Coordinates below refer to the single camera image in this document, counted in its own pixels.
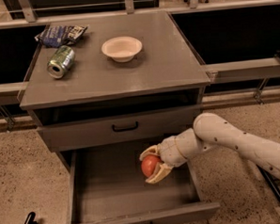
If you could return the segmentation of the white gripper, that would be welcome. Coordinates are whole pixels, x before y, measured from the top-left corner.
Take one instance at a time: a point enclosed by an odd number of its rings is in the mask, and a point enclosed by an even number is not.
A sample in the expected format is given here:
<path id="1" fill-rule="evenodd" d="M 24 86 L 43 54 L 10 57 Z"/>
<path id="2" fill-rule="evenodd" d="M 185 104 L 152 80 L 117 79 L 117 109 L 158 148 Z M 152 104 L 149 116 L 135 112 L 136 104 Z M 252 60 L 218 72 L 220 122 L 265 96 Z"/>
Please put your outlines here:
<path id="1" fill-rule="evenodd" d="M 178 168 L 187 161 L 184 155 L 180 153 L 174 136 L 164 139 L 158 146 L 152 145 L 141 152 L 139 155 L 140 160 L 143 161 L 149 155 L 160 156 L 164 164 L 158 163 L 155 166 L 152 175 L 146 179 L 147 184 L 156 184 L 162 181 L 170 174 L 172 168 Z"/>

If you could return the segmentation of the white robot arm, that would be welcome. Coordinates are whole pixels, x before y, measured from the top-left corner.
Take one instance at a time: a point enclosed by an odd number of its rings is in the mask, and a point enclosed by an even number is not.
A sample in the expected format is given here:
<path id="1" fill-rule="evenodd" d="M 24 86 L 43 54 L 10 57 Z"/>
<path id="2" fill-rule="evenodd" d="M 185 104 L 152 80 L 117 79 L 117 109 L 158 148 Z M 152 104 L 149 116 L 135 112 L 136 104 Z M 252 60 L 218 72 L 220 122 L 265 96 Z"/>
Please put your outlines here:
<path id="1" fill-rule="evenodd" d="M 162 143 L 152 145 L 140 153 L 141 161 L 147 156 L 160 158 L 147 177 L 148 184 L 156 184 L 172 171 L 190 161 L 194 156 L 224 146 L 260 166 L 280 179 L 280 143 L 254 136 L 233 126 L 218 115 L 204 112 L 194 119 L 192 128 Z"/>

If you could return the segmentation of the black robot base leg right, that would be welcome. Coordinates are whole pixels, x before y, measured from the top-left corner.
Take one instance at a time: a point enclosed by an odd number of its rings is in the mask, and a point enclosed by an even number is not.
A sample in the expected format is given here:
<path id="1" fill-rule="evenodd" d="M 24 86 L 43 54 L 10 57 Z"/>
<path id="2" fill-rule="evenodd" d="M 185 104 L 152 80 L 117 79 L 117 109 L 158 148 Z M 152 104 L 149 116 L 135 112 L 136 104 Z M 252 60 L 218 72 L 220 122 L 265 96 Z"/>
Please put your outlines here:
<path id="1" fill-rule="evenodd" d="M 278 200 L 280 204 L 280 189 L 278 187 L 278 179 L 273 177 L 268 171 L 265 171 L 263 168 L 258 167 L 259 172 L 264 177 L 268 187 L 273 192 L 275 198 Z"/>

